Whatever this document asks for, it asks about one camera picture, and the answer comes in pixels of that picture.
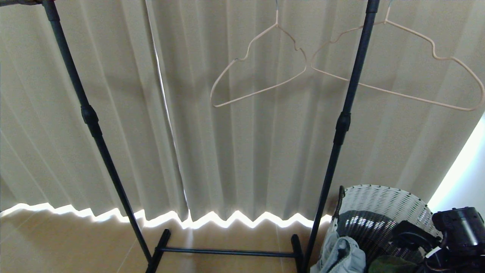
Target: woven basket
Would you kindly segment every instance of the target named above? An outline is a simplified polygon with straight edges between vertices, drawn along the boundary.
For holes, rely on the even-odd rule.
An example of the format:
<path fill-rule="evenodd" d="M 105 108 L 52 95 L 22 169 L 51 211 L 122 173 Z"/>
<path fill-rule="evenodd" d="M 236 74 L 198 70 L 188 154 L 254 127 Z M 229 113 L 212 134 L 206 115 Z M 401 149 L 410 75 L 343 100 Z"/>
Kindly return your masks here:
<path fill-rule="evenodd" d="M 367 264 L 380 255 L 393 255 L 419 263 L 421 252 L 397 248 L 390 243 L 391 232 L 406 220 L 433 236 L 441 236 L 433 226 L 431 216 L 432 212 L 421 199 L 404 190 L 376 185 L 340 187 L 330 231 L 337 230 L 340 236 L 356 240 L 366 253 Z"/>

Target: floor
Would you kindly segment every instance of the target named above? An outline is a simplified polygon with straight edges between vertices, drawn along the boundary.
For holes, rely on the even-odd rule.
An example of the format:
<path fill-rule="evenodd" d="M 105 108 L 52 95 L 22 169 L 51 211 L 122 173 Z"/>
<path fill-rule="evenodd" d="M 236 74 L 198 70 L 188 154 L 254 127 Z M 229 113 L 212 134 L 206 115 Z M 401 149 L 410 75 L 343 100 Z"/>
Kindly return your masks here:
<path fill-rule="evenodd" d="M 311 264 L 316 262 L 326 224 L 320 227 Z M 153 250 L 165 228 L 169 246 L 291 252 L 297 234 L 305 250 L 310 228 L 298 222 L 281 228 L 269 220 L 251 229 L 235 221 L 229 228 L 209 222 L 198 229 L 181 229 L 176 221 L 144 227 Z M 18 210 L 0 218 L 2 273 L 145 272 L 146 260 L 128 223 L 112 217 L 93 222 L 74 213 Z M 291 258 L 164 253 L 158 271 L 181 273 L 296 272 Z"/>

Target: pleated curtain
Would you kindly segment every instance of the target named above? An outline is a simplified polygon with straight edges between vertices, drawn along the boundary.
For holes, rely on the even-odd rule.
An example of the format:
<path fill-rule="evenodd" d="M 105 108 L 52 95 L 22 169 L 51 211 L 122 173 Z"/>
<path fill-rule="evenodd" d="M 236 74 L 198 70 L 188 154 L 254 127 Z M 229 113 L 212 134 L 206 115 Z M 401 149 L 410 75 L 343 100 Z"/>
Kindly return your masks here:
<path fill-rule="evenodd" d="M 290 83 L 214 108 L 212 84 L 251 39 L 274 24 L 263 0 L 65 0 L 56 2 L 88 99 L 134 211 L 176 211 L 193 220 L 236 210 L 313 219 L 347 83 L 307 71 Z M 384 19 L 382 1 L 376 21 Z M 364 1 L 279 0 L 279 23 L 310 59 L 363 22 Z M 436 42 L 485 79 L 485 2 L 394 1 L 389 19 Z M 1 208 L 72 204 L 100 214 L 121 208 L 82 122 L 79 103 L 41 6 L 0 9 Z M 316 56 L 350 77 L 360 31 Z M 215 90 L 222 103 L 303 70 L 278 29 L 257 40 Z M 436 61 L 425 40 L 374 28 L 361 82 L 463 107 L 480 99 L 458 65 Z M 484 108 L 450 110 L 359 87 L 325 213 L 340 185 L 434 193 Z"/>

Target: garment rack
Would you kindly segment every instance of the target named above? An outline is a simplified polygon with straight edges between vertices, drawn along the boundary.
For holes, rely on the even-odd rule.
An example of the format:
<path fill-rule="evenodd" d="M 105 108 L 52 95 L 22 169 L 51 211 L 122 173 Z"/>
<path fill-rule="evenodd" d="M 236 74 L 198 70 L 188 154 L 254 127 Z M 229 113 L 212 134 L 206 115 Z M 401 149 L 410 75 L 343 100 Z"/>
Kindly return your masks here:
<path fill-rule="evenodd" d="M 294 258 L 296 263 L 296 269 L 298 273 L 306 273 L 308 270 L 308 263 L 310 261 L 310 256 L 315 245 L 315 239 L 317 236 L 318 228 L 320 225 L 320 220 L 322 218 L 323 209 L 325 207 L 325 202 L 328 197 L 328 192 L 330 190 L 330 185 L 332 183 L 332 178 L 335 172 L 335 167 L 337 165 L 337 160 L 339 158 L 340 149 L 345 139 L 345 134 L 350 127 L 350 111 L 352 104 L 354 102 L 354 97 L 356 94 L 360 74 L 364 65 L 365 56 L 367 53 L 367 48 L 369 46 L 369 40 L 371 37 L 372 27 L 374 24 L 375 15 L 379 6 L 380 0 L 369 0 L 366 8 L 366 15 L 364 19 L 364 26 L 362 28 L 362 34 L 360 37 L 359 46 L 357 49 L 356 59 L 354 63 L 354 68 L 352 70 L 352 76 L 349 81 L 349 86 L 347 90 L 347 95 L 345 97 L 344 106 L 340 116 L 337 120 L 336 132 L 333 140 L 333 148 L 330 155 L 330 159 L 327 166 L 327 171 L 325 174 L 325 179 L 323 181 L 322 191 L 319 198 L 318 208 L 313 222 L 313 227 L 311 230 L 310 238 L 308 241 L 308 246 L 306 253 L 303 254 L 300 240 L 296 234 L 291 237 L 291 244 L 293 247 L 293 252 L 268 252 L 268 251 L 241 251 L 241 250 L 221 250 L 221 249 L 194 249 L 194 248 L 177 248 L 177 247 L 167 247 L 168 240 L 170 239 L 170 230 L 165 229 L 160 237 L 160 240 L 155 247 L 153 255 L 150 253 L 146 241 L 142 235 L 140 227 L 136 222 L 135 215 L 129 204 L 129 200 L 126 196 L 123 185 L 121 184 L 120 178 L 114 166 L 111 155 L 104 141 L 101 128 L 98 123 L 98 117 L 89 101 L 86 97 L 86 93 L 82 87 L 81 79 L 79 78 L 76 66 L 72 59 L 67 40 L 65 38 L 64 32 L 62 30 L 59 14 L 57 12 L 54 0 L 0 0 L 0 6 L 10 5 L 10 4 L 27 4 L 35 5 L 42 4 L 48 20 L 51 23 L 54 36 L 57 41 L 57 45 L 61 52 L 66 70 L 71 79 L 72 85 L 78 97 L 79 103 L 81 105 L 81 115 L 84 123 L 89 128 L 91 136 L 94 138 L 96 145 L 99 149 L 99 153 L 103 158 L 103 162 L 108 170 L 108 173 L 113 182 L 114 188 L 121 200 L 121 204 L 128 216 L 129 222 L 135 232 L 136 238 L 140 243 L 140 246 L 145 254 L 146 260 L 148 262 L 146 273 L 156 272 L 162 255 L 164 252 L 180 252 L 180 253 L 197 253 L 197 254 L 217 254 L 217 255 L 240 255 L 240 256 L 265 256 L 265 257 L 282 257 L 282 258 Z"/>

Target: wire hanger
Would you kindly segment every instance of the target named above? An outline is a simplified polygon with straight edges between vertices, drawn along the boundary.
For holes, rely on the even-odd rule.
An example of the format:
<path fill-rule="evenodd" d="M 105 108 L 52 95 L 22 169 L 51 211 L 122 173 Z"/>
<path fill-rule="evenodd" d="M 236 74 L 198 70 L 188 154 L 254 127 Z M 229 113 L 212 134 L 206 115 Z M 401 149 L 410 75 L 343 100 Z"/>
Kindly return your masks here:
<path fill-rule="evenodd" d="M 397 23 L 394 23 L 392 21 L 389 21 L 389 12 L 391 10 L 391 2 L 389 3 L 389 7 L 388 7 L 388 11 L 386 13 L 386 18 L 384 19 L 384 21 L 382 22 L 377 22 L 375 23 L 374 25 L 379 25 L 379 24 L 389 24 L 389 25 L 392 25 L 392 26 L 395 26 L 399 29 L 402 29 L 404 31 L 407 31 L 409 33 L 412 33 L 418 37 L 421 37 L 423 39 L 425 39 L 426 41 L 428 41 L 430 44 L 431 44 L 431 53 L 433 55 L 433 58 L 435 58 L 436 60 L 438 61 L 444 61 L 444 60 L 452 60 L 454 62 L 456 62 L 457 64 L 461 65 L 474 79 L 475 81 L 478 83 L 478 86 L 480 87 L 480 91 L 481 91 L 481 98 L 480 98 L 480 102 L 478 103 L 478 105 L 472 107 L 472 108 L 464 108 L 464 107 L 459 107 L 459 106 L 454 106 L 454 105 L 450 105 L 450 104 L 446 104 L 446 103 L 441 103 L 441 102 L 435 102 L 435 101 L 431 101 L 431 100 L 427 100 L 427 99 L 422 99 L 422 98 L 418 98 L 418 97 L 414 97 L 414 96 L 409 96 L 409 95 L 405 95 L 405 94 L 401 94 L 401 93 L 397 93 L 397 92 L 393 92 L 393 91 L 390 91 L 390 90 L 386 90 L 386 89 L 382 89 L 382 88 L 378 88 L 378 87 L 375 87 L 375 86 L 372 86 L 372 85 L 366 85 L 366 84 L 362 84 L 362 83 L 359 83 L 359 85 L 361 86 L 365 86 L 365 87 L 368 87 L 368 88 L 372 88 L 372 89 L 375 89 L 375 90 L 379 90 L 379 91 L 382 91 L 382 92 L 386 92 L 386 93 L 389 93 L 389 94 L 394 94 L 394 95 L 398 95 L 398 96 L 401 96 L 401 97 L 405 97 L 405 98 L 408 98 L 408 99 L 412 99 L 412 100 L 417 100 L 417 101 L 420 101 L 420 102 L 426 102 L 426 103 L 431 103 L 431 104 L 435 104 L 435 105 L 440 105 L 440 106 L 444 106 L 444 107 L 447 107 L 447 108 L 451 108 L 451 109 L 456 109 L 456 110 L 461 110 L 461 111 L 473 111 L 473 110 L 476 110 L 477 108 L 479 108 L 480 106 L 482 106 L 485 102 L 485 87 L 484 87 L 484 84 L 482 83 L 482 81 L 480 81 L 480 79 L 477 77 L 477 75 L 467 66 L 465 65 L 462 61 L 460 61 L 459 59 L 455 58 L 455 57 L 438 57 L 436 55 L 436 52 L 435 52 L 435 49 L 436 49 L 436 46 L 435 46 L 435 42 L 419 33 L 419 32 L 416 32 L 412 29 L 409 29 L 405 26 L 402 26 L 400 24 L 397 24 Z M 328 73 L 328 72 L 325 72 L 325 71 L 322 71 L 318 68 L 315 68 L 313 66 L 313 61 L 315 59 L 315 56 L 318 54 L 318 52 L 323 48 L 325 47 L 326 45 L 328 44 L 335 44 L 338 42 L 338 40 L 340 39 L 340 37 L 342 37 L 342 35 L 346 34 L 346 33 L 349 33 L 349 32 L 352 32 L 352 31 L 355 31 L 355 30 L 358 30 L 358 29 L 361 29 L 363 26 L 360 26 L 360 27 L 356 27 L 356 28 L 353 28 L 353 29 L 349 29 L 345 32 L 342 32 L 339 34 L 339 36 L 337 37 L 337 39 L 335 39 L 334 41 L 332 40 L 329 40 L 327 42 L 325 42 L 318 50 L 317 52 L 315 52 L 315 54 L 313 55 L 312 59 L 311 59 L 311 62 L 310 62 L 310 66 L 312 69 L 320 72 L 320 73 L 323 73 L 323 74 L 326 74 L 326 75 L 329 75 L 329 76 L 332 76 L 334 78 L 337 78 L 337 79 L 341 79 L 341 80 L 344 80 L 344 81 L 349 81 L 349 79 L 345 79 L 345 78 L 342 78 L 342 77 L 339 77 L 337 75 L 334 75 L 334 74 L 331 74 L 331 73 Z"/>
<path fill-rule="evenodd" d="M 219 75 L 219 77 L 217 77 L 217 80 L 215 80 L 214 82 L 214 85 L 212 86 L 212 90 L 210 91 L 210 102 L 212 103 L 212 106 L 214 107 L 221 107 L 221 106 L 224 106 L 224 105 L 228 105 L 228 104 L 231 104 L 233 102 L 237 102 L 237 101 L 240 101 L 242 99 L 245 99 L 245 98 L 248 98 L 248 97 L 251 97 L 251 96 L 254 96 L 256 94 L 259 94 L 261 92 L 264 92 L 264 91 L 268 91 L 270 89 L 273 89 L 273 88 L 276 88 L 278 86 L 281 86 L 281 85 L 284 85 L 288 82 L 290 82 L 291 80 L 295 79 L 296 77 L 300 76 L 301 74 L 303 74 L 303 72 L 306 71 L 307 69 L 307 55 L 305 54 L 305 52 L 303 51 L 302 48 L 297 48 L 296 47 L 296 40 L 295 38 L 293 38 L 293 36 L 291 36 L 291 34 L 289 34 L 286 30 L 284 30 L 278 23 L 278 13 L 279 13 L 279 7 L 278 7 L 278 0 L 276 0 L 276 23 L 274 23 L 274 25 L 272 25 L 271 27 L 267 28 L 265 31 L 261 32 L 258 36 L 254 37 L 251 42 L 249 42 L 249 45 L 247 47 L 247 52 L 246 52 L 246 56 L 244 56 L 244 58 L 236 58 L 234 60 L 232 60 L 232 62 L 229 63 L 229 65 L 222 71 L 221 75 Z M 219 81 L 221 80 L 221 78 L 224 76 L 224 74 L 229 70 L 229 68 L 235 64 L 236 62 L 243 62 L 247 59 L 248 55 L 249 55 L 249 50 L 251 48 L 251 45 L 253 44 L 254 41 L 258 40 L 259 38 L 261 38 L 263 35 L 265 35 L 266 33 L 268 33 L 270 30 L 272 30 L 273 28 L 278 28 L 280 29 L 284 34 L 286 34 L 288 37 L 290 37 L 292 40 L 293 40 L 293 47 L 295 49 L 295 51 L 301 51 L 304 59 L 305 59 L 305 68 L 303 69 L 303 71 L 301 71 L 300 73 L 298 73 L 296 76 L 288 79 L 288 80 L 285 80 L 284 82 L 282 83 L 279 83 L 277 85 L 274 85 L 274 86 L 271 86 L 271 87 L 268 87 L 268 88 L 265 88 L 265 89 L 262 89 L 262 90 L 259 90 L 259 91 L 256 91 L 254 93 L 251 93 L 251 94 L 248 94 L 248 95 L 244 95 L 240 98 L 237 98 L 237 99 L 233 99 L 233 100 L 230 100 L 228 102 L 224 102 L 224 103 L 221 103 L 221 104 L 214 104 L 212 102 L 212 95 L 214 94 L 214 90 L 215 90 L 215 87 L 217 86 L 217 84 L 219 83 Z"/>

